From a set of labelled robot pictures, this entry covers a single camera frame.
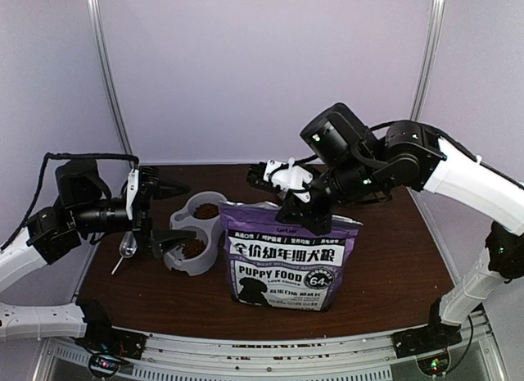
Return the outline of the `metal food scoop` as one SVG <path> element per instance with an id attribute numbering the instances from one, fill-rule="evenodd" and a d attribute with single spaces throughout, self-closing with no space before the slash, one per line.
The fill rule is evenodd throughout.
<path id="1" fill-rule="evenodd" d="M 117 261 L 115 267 L 111 271 L 112 275 L 115 275 L 120 265 L 124 260 L 133 257 L 138 249 L 138 244 L 132 232 L 126 232 L 122 238 L 119 246 L 120 258 Z"/>

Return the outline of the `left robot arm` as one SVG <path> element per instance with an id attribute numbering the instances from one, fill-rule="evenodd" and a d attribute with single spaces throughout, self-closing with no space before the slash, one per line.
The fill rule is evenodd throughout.
<path id="1" fill-rule="evenodd" d="M 151 201 L 189 193 L 186 184 L 160 177 L 157 168 L 141 166 L 134 155 L 120 153 L 51 153 L 43 158 L 38 182 L 50 160 L 62 161 L 55 170 L 58 196 L 52 206 L 28 208 L 20 225 L 1 246 L 1 289 L 52 265 L 79 247 L 89 235 L 122 233 L 133 251 L 162 257 L 170 246 L 195 238 L 193 230 L 154 229 Z M 118 197 L 102 180 L 97 163 L 127 161 L 128 178 Z M 84 339 L 101 352 L 112 350 L 117 332 L 102 305 L 95 300 L 62 306 L 1 305 L 1 340 L 68 337 Z"/>

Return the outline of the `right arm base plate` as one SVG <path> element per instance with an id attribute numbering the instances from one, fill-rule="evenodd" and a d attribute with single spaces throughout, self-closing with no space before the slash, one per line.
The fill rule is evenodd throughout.
<path id="1" fill-rule="evenodd" d="M 444 349 L 461 343 L 463 338 L 459 327 L 428 324 L 393 333 L 391 340 L 396 357 L 400 359 Z"/>

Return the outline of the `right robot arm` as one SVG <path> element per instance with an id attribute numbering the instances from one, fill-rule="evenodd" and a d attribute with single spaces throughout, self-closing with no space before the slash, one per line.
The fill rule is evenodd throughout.
<path id="1" fill-rule="evenodd" d="M 329 232 L 336 204 L 400 186 L 454 199 L 492 219 L 477 263 L 431 306 L 428 324 L 393 335 L 398 353 L 407 355 L 460 342 L 469 314 L 503 281 L 522 277 L 523 187 L 431 125 L 396 120 L 384 128 L 385 135 L 376 137 L 339 102 L 300 134 L 325 172 L 316 175 L 290 159 L 267 169 L 264 179 L 287 194 L 279 220 L 294 220 L 317 235 Z"/>

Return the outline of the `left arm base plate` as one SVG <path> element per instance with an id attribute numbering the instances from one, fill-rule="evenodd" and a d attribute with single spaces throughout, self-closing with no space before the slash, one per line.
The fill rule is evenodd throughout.
<path id="1" fill-rule="evenodd" d="M 74 338 L 77 345 L 90 350 L 110 354 L 118 359 L 140 360 L 146 346 L 147 336 L 142 333 L 115 328 L 110 320 L 89 320 L 85 335 Z"/>

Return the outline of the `purple puppy food bag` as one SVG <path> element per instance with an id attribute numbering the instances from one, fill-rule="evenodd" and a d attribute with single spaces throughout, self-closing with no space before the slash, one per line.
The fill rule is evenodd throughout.
<path id="1" fill-rule="evenodd" d="M 296 311 L 328 311 L 342 284 L 361 223 L 334 216 L 322 236 L 277 222 L 270 202 L 221 202 L 227 277 L 235 302 Z"/>

